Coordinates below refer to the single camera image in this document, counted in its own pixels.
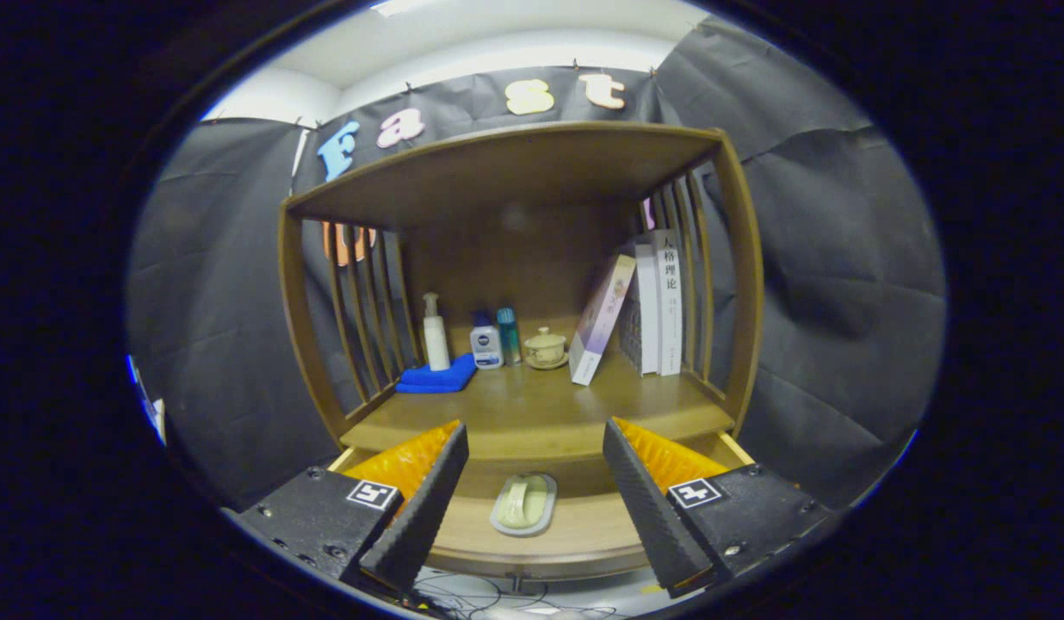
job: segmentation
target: white wall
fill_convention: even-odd
[[[463,74],[528,66],[579,66],[649,70],[677,40],[604,30],[539,30],[481,38],[386,67],[339,90],[297,70],[265,67],[233,88],[204,119],[267,118],[315,127],[405,90]]]
[[[336,86],[295,70],[265,67],[237,84],[204,119],[267,118],[314,127],[336,116],[332,110],[340,98]]]
[[[346,88],[331,117],[405,90],[463,74],[528,66],[658,67],[677,40],[604,30],[539,30],[481,38],[385,68]]]

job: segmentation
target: soap dish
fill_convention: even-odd
[[[498,501],[494,502],[494,509],[489,512],[489,524],[508,536],[523,538],[543,534],[551,525],[556,493],[559,486],[555,479],[546,473],[512,475],[501,487]],[[528,522],[528,525],[515,524],[521,521]]]

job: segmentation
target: ceiling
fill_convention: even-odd
[[[382,16],[356,12],[273,60],[338,88],[384,67],[477,38],[545,29],[597,29],[677,43],[709,12],[679,0],[433,0]]]

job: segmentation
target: book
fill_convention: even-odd
[[[603,270],[593,298],[584,307],[575,340],[570,342],[571,382],[589,385],[593,381],[634,270],[635,259],[622,254],[616,255]]]
[[[620,349],[638,373],[659,369],[659,298],[654,248],[635,240],[625,251],[634,255],[635,272],[620,309]]]
[[[635,372],[643,373],[643,325],[639,324],[638,300],[631,299],[631,291],[635,288],[635,283],[628,287],[628,295],[624,298],[624,305],[620,306],[620,317],[617,320],[617,329],[620,331],[620,350],[624,356],[634,366]]]
[[[681,265],[678,237],[674,231],[655,229],[647,233],[654,247],[659,298],[659,374],[681,373],[682,305]]]

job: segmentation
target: wooden shelf surface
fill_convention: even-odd
[[[622,353],[606,352],[588,387],[570,383],[566,366],[478,370],[464,391],[395,393],[342,440],[380,451],[461,419],[471,462],[598,459],[610,416],[676,441],[733,425],[689,378],[639,376]]]
[[[618,493],[562,498],[551,526],[530,538],[505,536],[489,525],[494,499],[449,502],[426,562],[431,568],[499,577],[595,577],[647,566],[647,555]]]
[[[383,157],[284,204],[296,217],[401,231],[484,211],[639,201],[724,140],[638,122],[509,127]]]

